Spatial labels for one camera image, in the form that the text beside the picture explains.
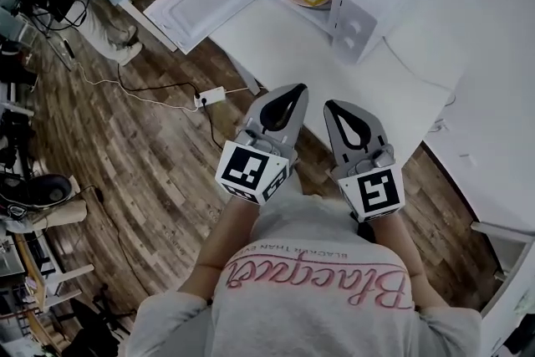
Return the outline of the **black rounded headset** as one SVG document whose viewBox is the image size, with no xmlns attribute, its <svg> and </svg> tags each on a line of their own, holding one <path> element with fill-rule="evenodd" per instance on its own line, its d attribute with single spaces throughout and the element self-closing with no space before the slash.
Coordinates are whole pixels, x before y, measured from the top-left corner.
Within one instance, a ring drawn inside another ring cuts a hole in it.
<svg viewBox="0 0 535 357">
<path fill-rule="evenodd" d="M 65 201 L 72 185 L 65 176 L 46 174 L 25 180 L 21 176 L 0 173 L 0 207 L 44 209 Z"/>
</svg>

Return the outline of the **white counter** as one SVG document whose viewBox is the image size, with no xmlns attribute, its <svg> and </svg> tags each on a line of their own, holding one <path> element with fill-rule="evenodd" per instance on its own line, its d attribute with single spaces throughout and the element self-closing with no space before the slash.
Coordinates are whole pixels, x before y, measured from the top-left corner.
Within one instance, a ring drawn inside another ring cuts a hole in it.
<svg viewBox="0 0 535 357">
<path fill-rule="evenodd" d="M 518 306 L 527 291 L 535 283 L 535 232 L 498 226 L 487 222 L 473 222 L 473 231 L 522 245 L 517 261 L 505 274 L 505 280 L 482 311 L 485 321 L 504 319 L 509 314 L 518 314 Z"/>
</svg>

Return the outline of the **person's grey printed shirt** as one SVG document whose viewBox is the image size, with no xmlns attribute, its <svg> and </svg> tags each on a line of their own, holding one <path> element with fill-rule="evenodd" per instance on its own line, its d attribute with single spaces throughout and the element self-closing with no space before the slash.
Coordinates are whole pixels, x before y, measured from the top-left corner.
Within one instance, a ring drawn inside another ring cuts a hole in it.
<svg viewBox="0 0 535 357">
<path fill-rule="evenodd" d="M 419 309 L 401 259 L 292 174 L 214 295 L 145 299 L 125 357 L 478 357 L 474 309 Z"/>
</svg>

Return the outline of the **person's right forearm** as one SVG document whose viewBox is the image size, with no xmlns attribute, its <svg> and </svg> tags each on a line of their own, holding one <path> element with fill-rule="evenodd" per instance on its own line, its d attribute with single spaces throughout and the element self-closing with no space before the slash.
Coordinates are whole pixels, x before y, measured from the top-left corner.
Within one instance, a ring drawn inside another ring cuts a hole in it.
<svg viewBox="0 0 535 357">
<path fill-rule="evenodd" d="M 400 214 L 389 214 L 370 223 L 376 242 L 394 252 L 409 274 L 412 297 L 419 309 L 448 307 L 448 303 L 429 283 L 420 253 Z"/>
</svg>

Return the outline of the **white power strip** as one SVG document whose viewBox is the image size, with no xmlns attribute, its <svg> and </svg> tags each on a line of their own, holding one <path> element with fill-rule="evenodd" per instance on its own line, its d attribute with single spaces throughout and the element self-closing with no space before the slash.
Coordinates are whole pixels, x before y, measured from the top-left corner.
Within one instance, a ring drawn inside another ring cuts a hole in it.
<svg viewBox="0 0 535 357">
<path fill-rule="evenodd" d="M 205 90 L 194 95 L 193 100 L 197 108 L 222 102 L 226 99 L 226 91 L 222 86 Z"/>
</svg>

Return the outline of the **white frame wooden desk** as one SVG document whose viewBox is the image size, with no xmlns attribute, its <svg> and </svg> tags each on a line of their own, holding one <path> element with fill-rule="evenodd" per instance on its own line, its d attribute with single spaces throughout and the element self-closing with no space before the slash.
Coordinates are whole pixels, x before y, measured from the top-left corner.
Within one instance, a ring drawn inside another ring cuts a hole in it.
<svg viewBox="0 0 535 357">
<path fill-rule="evenodd" d="M 36 246 L 44 250 L 45 256 L 56 267 L 54 273 L 43 274 L 41 272 L 41 268 L 38 266 L 38 259 L 31 252 L 31 249 Z M 31 239 L 27 239 L 23 234 L 0 238 L 0 247 L 15 251 L 23 268 L 23 286 L 33 298 L 37 308 L 42 312 L 78 297 L 82 293 L 79 288 L 60 294 L 57 294 L 57 292 L 63 283 L 94 271 L 94 265 L 89 263 L 63 272 L 43 232 L 40 236 Z"/>
</svg>

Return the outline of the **person's left forearm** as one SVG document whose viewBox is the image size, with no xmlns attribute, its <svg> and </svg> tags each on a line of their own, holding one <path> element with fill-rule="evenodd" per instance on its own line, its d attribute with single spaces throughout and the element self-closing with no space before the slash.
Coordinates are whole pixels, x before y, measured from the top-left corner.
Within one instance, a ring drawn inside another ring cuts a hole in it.
<svg viewBox="0 0 535 357">
<path fill-rule="evenodd" d="M 232 197 L 202 244 L 191 274 L 178 291 L 211 299 L 224 267 L 247 245 L 258 216 L 258 205 Z"/>
</svg>

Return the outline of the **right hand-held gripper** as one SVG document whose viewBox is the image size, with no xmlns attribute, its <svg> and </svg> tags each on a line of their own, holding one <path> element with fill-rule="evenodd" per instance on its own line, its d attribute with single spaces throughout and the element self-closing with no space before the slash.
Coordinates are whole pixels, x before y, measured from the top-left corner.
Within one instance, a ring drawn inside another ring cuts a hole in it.
<svg viewBox="0 0 535 357">
<path fill-rule="evenodd" d="M 324 105 L 324 118 L 337 164 L 334 175 L 350 216 L 361 225 L 401 209 L 401 167 L 380 120 L 358 105 L 333 99 Z"/>
</svg>

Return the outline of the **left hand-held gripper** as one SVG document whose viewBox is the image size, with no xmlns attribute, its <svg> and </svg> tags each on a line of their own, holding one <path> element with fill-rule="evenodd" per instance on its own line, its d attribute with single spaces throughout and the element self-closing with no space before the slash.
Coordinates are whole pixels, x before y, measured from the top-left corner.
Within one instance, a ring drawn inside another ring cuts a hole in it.
<svg viewBox="0 0 535 357">
<path fill-rule="evenodd" d="M 308 87 L 290 84 L 256 99 L 234 140 L 223 146 L 215 175 L 227 193 L 257 205 L 273 198 L 292 175 L 294 146 L 308 108 Z"/>
</svg>

